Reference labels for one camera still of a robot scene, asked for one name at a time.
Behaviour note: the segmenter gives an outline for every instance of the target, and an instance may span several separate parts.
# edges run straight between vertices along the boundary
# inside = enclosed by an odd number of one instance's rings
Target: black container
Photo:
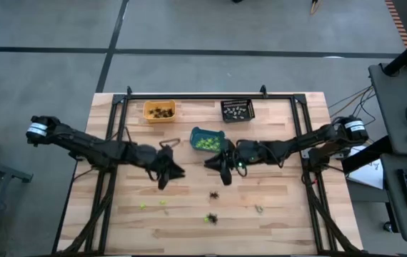
[[[226,123],[250,121],[255,117],[251,99],[221,101],[221,113]]]

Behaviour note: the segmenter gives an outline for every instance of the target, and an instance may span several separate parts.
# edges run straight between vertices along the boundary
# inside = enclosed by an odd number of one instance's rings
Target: wooden table
[[[87,133],[105,137],[112,96],[94,96]],[[306,93],[306,98],[313,129],[328,124],[324,94]],[[226,138],[233,142],[240,138],[293,138],[296,133],[289,101],[253,100],[256,118],[237,124],[222,122],[219,101],[177,100],[176,103],[174,123],[148,124],[142,115],[144,101],[129,101],[126,125],[133,141],[159,148],[159,141],[181,138],[181,143],[174,148],[174,159],[186,170],[186,177],[170,181],[165,190],[160,191],[144,170],[119,166],[106,253],[315,254],[298,153],[291,155],[282,169],[263,164],[249,166],[245,178],[233,172],[232,185],[223,186],[218,172],[203,166],[204,160],[213,154],[195,151],[189,144],[190,132],[195,126],[225,131]],[[301,122],[305,133],[302,115]],[[87,163],[80,163],[76,175],[88,169]],[[82,176],[73,184],[58,250],[67,247],[88,221],[96,179],[97,171]],[[329,169],[323,173],[323,180],[332,217],[351,243],[362,248],[345,176]],[[209,199],[210,191],[218,191],[220,198]],[[146,205],[144,210],[141,210],[141,204]],[[262,214],[256,211],[255,205],[263,206]],[[218,215],[217,225],[204,221],[208,213]],[[100,222],[101,219],[96,229],[95,246],[99,241]],[[327,246],[322,220],[320,226]]]

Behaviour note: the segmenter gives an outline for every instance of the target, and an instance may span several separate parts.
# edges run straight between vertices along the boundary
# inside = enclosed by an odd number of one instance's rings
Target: gray floor
[[[106,48],[121,0],[0,1],[0,46]],[[118,48],[399,53],[401,39],[384,0],[325,0],[310,17],[309,0],[130,0]],[[49,253],[74,169],[55,146],[33,148],[32,115],[55,115],[84,129],[104,54],[0,53],[0,162],[34,173],[9,188],[0,216],[0,251]],[[388,59],[115,55],[105,92],[324,91],[328,104],[369,86],[367,68]],[[350,114],[355,105],[348,108]],[[340,106],[331,109],[337,111]],[[386,134],[376,100],[366,104]],[[364,121],[370,118],[361,114]],[[382,204],[354,203],[364,248],[407,253],[383,232]]]

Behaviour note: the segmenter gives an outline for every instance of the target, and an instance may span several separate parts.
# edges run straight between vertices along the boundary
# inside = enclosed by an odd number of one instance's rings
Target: orange container
[[[154,111],[157,108],[162,109],[162,110],[171,109],[174,114],[172,115],[172,117],[154,118],[155,112],[151,113],[151,111]],[[144,117],[149,123],[173,122],[173,121],[175,121],[175,117],[176,117],[175,101],[174,100],[146,101],[145,104],[144,104]]]

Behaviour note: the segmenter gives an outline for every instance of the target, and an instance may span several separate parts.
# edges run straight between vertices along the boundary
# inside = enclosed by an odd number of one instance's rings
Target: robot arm
[[[73,158],[86,158],[94,168],[113,168],[117,164],[144,168],[151,180],[159,182],[159,189],[164,189],[170,179],[184,177],[184,170],[173,161],[170,146],[162,146],[157,151],[153,146],[131,141],[103,140],[77,131],[56,117],[33,116],[31,121],[32,125],[26,132],[28,143],[34,146],[56,144],[70,150],[69,155]],[[156,178],[153,178],[151,171],[156,172]]]
[[[324,125],[287,141],[239,140],[236,145],[227,141],[221,153],[205,161],[205,167],[219,171],[224,185],[230,185],[231,170],[234,168],[241,175],[246,174],[246,166],[258,163],[278,164],[281,168],[291,154],[311,148],[308,152],[308,169],[315,171],[322,168],[319,164],[328,163],[329,156],[347,147],[360,146],[367,139],[362,120],[352,116],[338,118],[335,124]]]

